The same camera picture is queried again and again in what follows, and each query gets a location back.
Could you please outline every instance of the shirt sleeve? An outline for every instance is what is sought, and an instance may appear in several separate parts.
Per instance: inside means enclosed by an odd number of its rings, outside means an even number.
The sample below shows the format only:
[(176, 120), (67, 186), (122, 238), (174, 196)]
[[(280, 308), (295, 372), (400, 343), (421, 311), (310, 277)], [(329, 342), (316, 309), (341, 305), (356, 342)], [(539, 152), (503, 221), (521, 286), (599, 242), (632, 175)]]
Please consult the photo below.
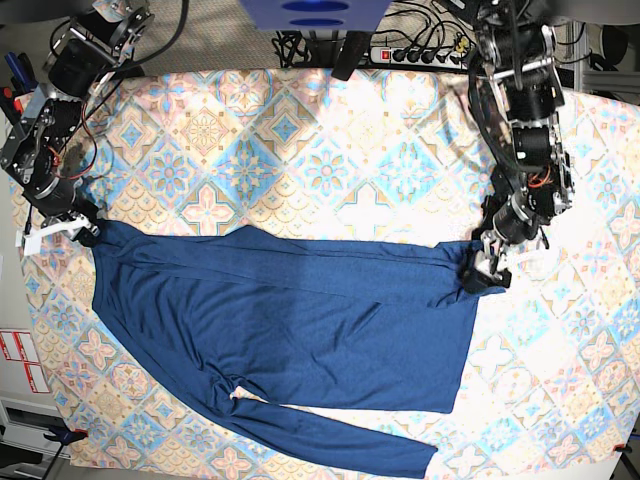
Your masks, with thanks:
[(313, 413), (234, 399), (220, 425), (285, 455), (380, 476), (424, 478), (437, 448)]

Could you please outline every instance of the orange wire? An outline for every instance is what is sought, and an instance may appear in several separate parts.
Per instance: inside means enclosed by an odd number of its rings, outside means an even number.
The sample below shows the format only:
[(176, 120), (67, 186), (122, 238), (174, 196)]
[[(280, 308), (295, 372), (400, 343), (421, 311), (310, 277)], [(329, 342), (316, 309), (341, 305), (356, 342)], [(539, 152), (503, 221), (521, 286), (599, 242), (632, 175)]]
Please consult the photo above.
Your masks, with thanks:
[(82, 113), (80, 115), (80, 119), (82, 120), (82, 128), (84, 129), (84, 131), (87, 133), (87, 135), (89, 136), (89, 138), (91, 139), (91, 141), (93, 142), (93, 147), (94, 147), (94, 152), (93, 152), (93, 159), (91, 160), (91, 162), (89, 163), (89, 165), (87, 165), (87, 167), (82, 170), (79, 173), (76, 173), (75, 175), (71, 175), (69, 177), (63, 177), (61, 175), (59, 175), (56, 172), (56, 176), (65, 180), (77, 180), (80, 177), (84, 177), (95, 165), (96, 163), (96, 157), (98, 156), (98, 144), (96, 143), (96, 139), (94, 138), (94, 136), (91, 134), (91, 131), (89, 130), (89, 127), (87, 126), (87, 119), (86, 119), (86, 113), (87, 113), (87, 104), (85, 103), (84, 106), (82, 107)]
[(536, 182), (533, 183), (531, 181), (529, 181), (529, 188), (540, 188), (543, 185), (547, 185), (547, 183), (549, 182), (549, 178), (551, 177), (551, 167), (547, 168), (547, 175), (544, 177), (543, 180), (541, 180), (540, 182)]
[(53, 166), (58, 168), (60, 166), (60, 154), (52, 146), (47, 146), (47, 148), (53, 153)]

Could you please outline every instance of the blue object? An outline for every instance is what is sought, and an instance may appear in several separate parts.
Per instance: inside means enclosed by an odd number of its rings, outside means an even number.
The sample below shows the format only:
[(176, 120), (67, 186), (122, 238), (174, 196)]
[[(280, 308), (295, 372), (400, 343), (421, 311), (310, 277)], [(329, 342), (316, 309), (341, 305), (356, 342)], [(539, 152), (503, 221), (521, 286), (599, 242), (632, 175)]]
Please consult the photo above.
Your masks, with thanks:
[(18, 80), (25, 92), (33, 92), (38, 86), (38, 82), (35, 78), (31, 78), (27, 71), (24, 69), (22, 62), (18, 59), (15, 53), (9, 52), (4, 56), (13, 76)]
[(260, 30), (375, 32), (391, 0), (240, 0)]
[[(314, 463), (423, 478), (437, 449), (280, 405), (449, 413), (478, 305), (436, 248), (147, 236), (102, 226), (93, 309), (173, 395), (240, 435)], [(269, 403), (235, 398), (236, 387)]]

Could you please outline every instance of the patterned tablecloth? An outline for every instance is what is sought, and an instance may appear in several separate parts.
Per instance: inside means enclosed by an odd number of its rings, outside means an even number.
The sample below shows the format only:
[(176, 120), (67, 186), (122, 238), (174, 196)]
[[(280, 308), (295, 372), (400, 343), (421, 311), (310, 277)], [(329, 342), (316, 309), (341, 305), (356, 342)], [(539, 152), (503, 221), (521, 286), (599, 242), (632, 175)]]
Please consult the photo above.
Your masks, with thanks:
[[(251, 223), (292, 238), (466, 239), (493, 161), (465, 113), (465, 84), (386, 71), (341, 83), (320, 70), (127, 81), (91, 122), (99, 157), (83, 188), (109, 218), (148, 233)], [(322, 411), (437, 445), (430, 479), (599, 462), (640, 411), (640, 109), (566, 97), (575, 207), (549, 229), (552, 249), (516, 267), (508, 293), (481, 301), (454, 412)], [(27, 205), (12, 194), (22, 225)], [(364, 477), (276, 454), (172, 397), (92, 312), (90, 250), (56, 236), (22, 267), (55, 401), (69, 426), (89, 430), (74, 465)]]

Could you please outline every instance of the black power cord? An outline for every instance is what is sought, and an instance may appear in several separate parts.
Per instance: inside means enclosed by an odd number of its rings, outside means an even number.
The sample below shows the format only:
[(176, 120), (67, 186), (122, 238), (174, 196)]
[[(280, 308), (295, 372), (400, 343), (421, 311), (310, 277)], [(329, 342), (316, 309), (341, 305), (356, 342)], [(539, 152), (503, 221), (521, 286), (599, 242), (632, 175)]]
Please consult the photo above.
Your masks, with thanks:
[(558, 60), (556, 58), (555, 61), (560, 65), (571, 65), (572, 63), (579, 63), (583, 60), (589, 60), (591, 58), (591, 55), (593, 55), (593, 50), (589, 51), (589, 53), (587, 53), (584, 57), (576, 58), (574, 60)]
[(574, 41), (572, 41), (572, 42), (556, 42), (556, 43), (558, 45), (563, 45), (563, 46), (575, 45), (576, 43), (578, 43), (580, 41), (580, 39), (584, 35), (584, 31), (586, 30), (586, 28), (587, 28), (587, 24), (582, 22), (582, 26), (580, 27), (580, 33), (578, 33), (578, 36)]
[(436, 12), (434, 9), (428, 7), (427, 5), (424, 5), (423, 3), (412, 2), (410, 0), (394, 0), (393, 3), (399, 4), (399, 5), (410, 5), (412, 7), (422, 8), (423, 10), (426, 10), (431, 15), (433, 15), (436, 18), (436, 20), (438, 20), (438, 21), (442, 20), (440, 18), (440, 15), (438, 15), (438, 12)]
[(411, 38), (409, 35), (404, 33), (402, 30), (398, 30), (397, 28), (390, 28), (388, 30), (380, 30), (378, 32), (375, 32), (374, 35), (386, 35), (387, 33), (397, 33), (398, 35), (401, 35), (404, 38), (396, 38), (394, 40), (387, 40), (387, 41), (385, 41), (385, 44), (392, 43), (392, 42), (399, 42), (400, 40), (407, 40), (409, 42), (413, 41), (413, 38)]
[(407, 8), (406, 10), (396, 10), (395, 12), (387, 13), (384, 16), (384, 18), (397, 17), (398, 15), (406, 15), (407, 13), (419, 13), (420, 15), (423, 15), (427, 19), (427, 24), (431, 25), (431, 16), (429, 16), (427, 12), (418, 10), (416, 8)]
[(522, 15), (524, 15), (524, 12), (527, 11), (527, 8), (529, 8), (529, 5), (531, 5), (531, 0), (526, 0), (526, 2), (524, 2), (524, 5), (522, 5), (522, 8), (518, 12), (518, 16), (517, 16), (518, 20), (520, 20), (520, 17), (522, 17)]
[[(303, 38), (299, 31), (283, 31), (276, 32), (277, 38), (271, 39), (271, 44), (275, 48), (275, 54), (280, 60), (280, 68), (291, 68), (294, 66), (308, 66), (311, 60), (311, 53), (307, 40)], [(304, 50), (300, 49), (300, 44), (304, 40)], [(336, 40), (316, 40), (320, 42), (338, 43), (341, 39)], [(302, 57), (302, 63), (294, 63), (294, 57), (299, 55)]]
[[(455, 27), (458, 28), (458, 32), (467, 37), (469, 39), (470, 42), (470, 46), (473, 48), (475, 46), (475, 43), (469, 38), (469, 36), (466, 34), (466, 32), (464, 30), (462, 30), (460, 28), (460, 25), (458, 25), (457, 22), (454, 22), (452, 20), (440, 20), (438, 23), (436, 23), (433, 26), (433, 30), (431, 31), (431, 33), (429, 34), (429, 36), (427, 37), (427, 40), (425, 41), (424, 45), (420, 48), (420, 50), (418, 51), (418, 54), (421, 56), (425, 51), (430, 52), (431, 54), (433, 54), (433, 56), (435, 57), (435, 54), (437, 52), (439, 52), (440, 50), (442, 50), (443, 48), (446, 48), (444, 46), (444, 41), (447, 38), (447, 30), (444, 28), (445, 25), (453, 25)], [(431, 38), (433, 37), (436, 28), (440, 27), (441, 31), (442, 31), (442, 37), (440, 38), (440, 40), (438, 40), (438, 45), (435, 47), (429, 47), (429, 42), (431, 41)]]

